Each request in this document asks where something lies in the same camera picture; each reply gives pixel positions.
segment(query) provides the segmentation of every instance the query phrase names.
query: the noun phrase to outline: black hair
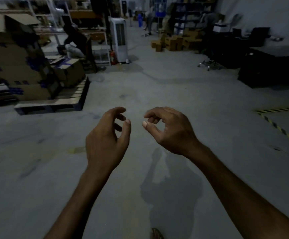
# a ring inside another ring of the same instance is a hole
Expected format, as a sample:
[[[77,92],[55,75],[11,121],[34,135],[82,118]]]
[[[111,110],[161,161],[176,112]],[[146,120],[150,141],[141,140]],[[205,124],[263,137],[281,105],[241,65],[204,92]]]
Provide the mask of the black hair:
[[[72,33],[75,31],[75,28],[71,26],[70,24],[65,24],[63,29],[66,33]]]

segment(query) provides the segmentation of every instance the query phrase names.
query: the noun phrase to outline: air cooler grille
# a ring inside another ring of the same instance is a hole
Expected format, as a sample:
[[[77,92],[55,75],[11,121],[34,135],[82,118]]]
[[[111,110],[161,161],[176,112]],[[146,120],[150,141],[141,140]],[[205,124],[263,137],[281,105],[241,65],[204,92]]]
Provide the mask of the air cooler grille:
[[[118,46],[126,45],[125,31],[123,24],[116,24]]]

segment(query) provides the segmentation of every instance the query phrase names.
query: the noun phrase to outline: air cooler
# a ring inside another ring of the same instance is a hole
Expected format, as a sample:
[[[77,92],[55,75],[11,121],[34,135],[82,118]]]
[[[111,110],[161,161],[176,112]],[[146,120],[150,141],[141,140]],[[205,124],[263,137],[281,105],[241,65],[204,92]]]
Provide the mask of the air cooler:
[[[112,49],[119,63],[128,60],[128,45],[126,41],[126,20],[123,18],[110,18]]]

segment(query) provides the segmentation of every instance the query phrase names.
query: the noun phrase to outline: yellow and black striped tape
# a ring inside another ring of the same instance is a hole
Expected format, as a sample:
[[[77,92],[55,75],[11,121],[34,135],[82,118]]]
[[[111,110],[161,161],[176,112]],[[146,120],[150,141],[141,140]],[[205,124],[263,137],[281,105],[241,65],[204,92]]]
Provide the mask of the yellow and black striped tape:
[[[273,112],[288,112],[289,107],[286,108],[277,108],[277,109],[267,109],[267,110],[255,110],[257,113],[273,113]]]
[[[272,124],[274,128],[277,128],[278,130],[280,130],[284,135],[286,135],[289,138],[289,134],[283,128],[279,127],[275,122],[270,120],[263,113],[258,112],[258,114],[261,115],[261,117],[264,118],[266,121],[268,121],[270,124]]]

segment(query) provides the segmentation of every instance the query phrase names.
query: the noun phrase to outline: fire extinguisher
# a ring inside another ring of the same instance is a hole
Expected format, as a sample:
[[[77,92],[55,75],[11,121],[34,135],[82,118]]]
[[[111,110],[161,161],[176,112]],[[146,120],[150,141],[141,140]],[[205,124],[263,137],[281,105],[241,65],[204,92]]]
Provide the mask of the fire extinguisher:
[[[115,65],[118,63],[116,54],[113,50],[110,52],[109,56],[110,56],[110,62],[112,65]]]

